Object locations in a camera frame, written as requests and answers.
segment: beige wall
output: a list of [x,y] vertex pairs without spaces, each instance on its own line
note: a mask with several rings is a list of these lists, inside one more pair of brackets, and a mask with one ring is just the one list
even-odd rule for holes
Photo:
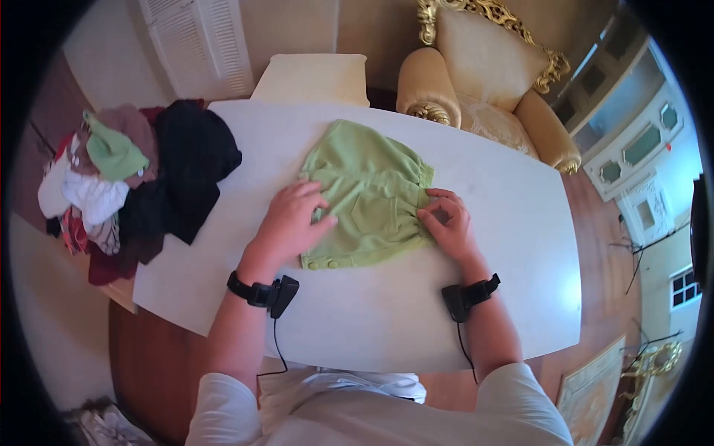
[[109,298],[68,261],[59,240],[13,213],[10,268],[32,360],[59,410],[87,398],[114,399],[109,367]]
[[341,0],[338,53],[367,56],[367,85],[396,91],[399,68],[419,42],[415,0]]
[[[523,21],[537,43],[562,51],[574,71],[607,24],[618,0],[503,3]],[[419,30],[415,0],[341,0],[337,52],[364,54],[367,84],[394,90],[404,58],[422,47]]]
[[[689,219],[689,212],[675,219],[679,228]],[[689,225],[644,251],[640,262],[642,283],[642,329],[650,339],[683,333],[674,340],[694,337],[699,318],[699,302],[686,303],[670,310],[670,276],[692,265]]]
[[275,54],[334,53],[339,0],[241,0],[256,84]]
[[79,88],[96,110],[126,102],[137,107],[165,106],[175,99],[163,69],[151,58],[146,26],[145,35],[136,32],[136,7],[129,7],[131,1],[135,0],[98,0],[62,46]]

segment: armrest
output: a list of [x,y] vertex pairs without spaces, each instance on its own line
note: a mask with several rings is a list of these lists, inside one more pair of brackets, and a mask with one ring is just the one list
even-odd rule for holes
[[580,167],[580,151],[553,109],[533,89],[523,95],[513,111],[531,138],[540,160],[563,173]]
[[399,71],[397,111],[461,127],[461,108],[444,57],[434,48],[418,49],[404,60]]

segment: left hand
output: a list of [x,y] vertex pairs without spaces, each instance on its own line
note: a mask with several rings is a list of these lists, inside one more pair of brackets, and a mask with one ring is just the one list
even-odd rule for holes
[[[246,247],[238,265],[241,282],[272,283],[286,261],[314,247],[337,224],[335,216],[324,216],[311,224],[315,209],[330,206],[320,195],[320,186],[319,181],[301,179],[275,195],[258,234]],[[245,281],[241,275],[252,278]]]

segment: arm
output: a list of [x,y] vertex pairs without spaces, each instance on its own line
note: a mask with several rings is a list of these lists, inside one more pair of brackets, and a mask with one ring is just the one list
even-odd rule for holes
[[461,127],[444,57],[434,48],[414,51],[402,63],[397,85],[397,112]]
[[[441,249],[459,264],[463,284],[490,279],[492,272],[478,250],[471,230],[471,216],[463,201],[454,192],[443,189],[427,189],[426,193],[437,199],[420,209],[417,215]],[[437,210],[448,215],[444,224],[433,215]],[[486,302],[471,308],[466,336],[479,382],[499,367],[523,362],[521,342],[498,291]]]
[[[334,216],[311,225],[312,212],[329,206],[319,190],[319,181],[300,180],[278,192],[238,264],[236,274],[241,282],[272,284],[287,260],[314,246],[335,226]],[[208,334],[206,373],[234,377],[255,395],[265,330],[265,308],[252,307],[243,298],[226,292]]]

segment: shorts pocket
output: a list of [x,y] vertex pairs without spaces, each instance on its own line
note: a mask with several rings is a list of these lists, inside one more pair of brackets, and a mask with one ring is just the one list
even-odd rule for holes
[[397,232],[397,199],[360,195],[350,212],[362,234],[387,235]]

